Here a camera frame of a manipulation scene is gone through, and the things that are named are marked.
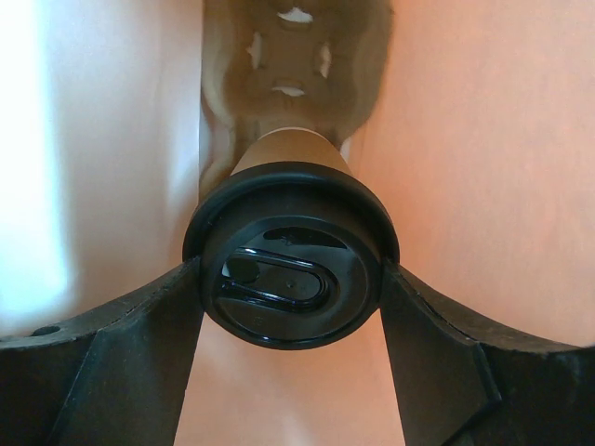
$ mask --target white wall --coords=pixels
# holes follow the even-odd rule
[[[197,203],[201,3],[0,5],[0,335],[179,263]]]

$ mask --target blurry brown object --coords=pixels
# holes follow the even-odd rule
[[[201,197],[276,129],[340,148],[377,102],[391,29],[389,0],[205,1],[203,92],[230,144],[202,175]]]

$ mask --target bright window light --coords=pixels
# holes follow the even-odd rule
[[[0,3],[0,335],[50,322],[68,304],[59,172],[35,3]]]

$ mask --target black plastic arm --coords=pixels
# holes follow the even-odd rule
[[[0,445],[172,445],[203,319],[198,264],[0,340]]]
[[[595,348],[492,321],[387,264],[381,301],[408,446],[595,441]]]

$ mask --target black plastic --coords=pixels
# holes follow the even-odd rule
[[[340,284],[344,270],[329,268],[325,258],[304,262],[274,253],[275,243],[306,250],[299,256],[312,247],[320,256],[324,249],[351,249],[352,260],[372,272],[370,286],[377,286],[380,256],[380,311],[408,446],[595,444],[595,348],[566,346],[491,321],[393,263],[398,249],[389,220],[352,179],[317,167],[271,167],[262,177],[234,176],[217,200],[199,209],[197,216],[206,218],[191,224],[185,265],[31,336],[0,338],[0,445],[171,446],[203,318],[199,269],[208,273],[212,266],[223,285],[233,279],[252,291],[264,281],[272,293],[252,292],[251,298],[282,312],[315,313],[329,292],[340,295],[333,280]],[[275,177],[277,185],[268,183]],[[232,197],[238,201],[228,207]],[[291,216],[298,209],[305,210],[299,214],[304,220]],[[259,226],[252,237],[244,230],[254,214]],[[268,229],[285,214],[300,224]],[[244,230],[236,234],[234,227]],[[245,236],[244,245],[231,249],[237,241],[226,233]],[[218,245],[230,250],[225,274],[215,268]],[[201,266],[196,252],[211,260]],[[284,276],[291,270],[295,283]],[[305,345],[340,338],[364,316]]]
[[[263,347],[302,349],[369,318],[381,259],[398,258],[398,243],[382,205],[354,178],[275,163],[231,177],[197,210],[184,258],[198,255],[214,321]]]

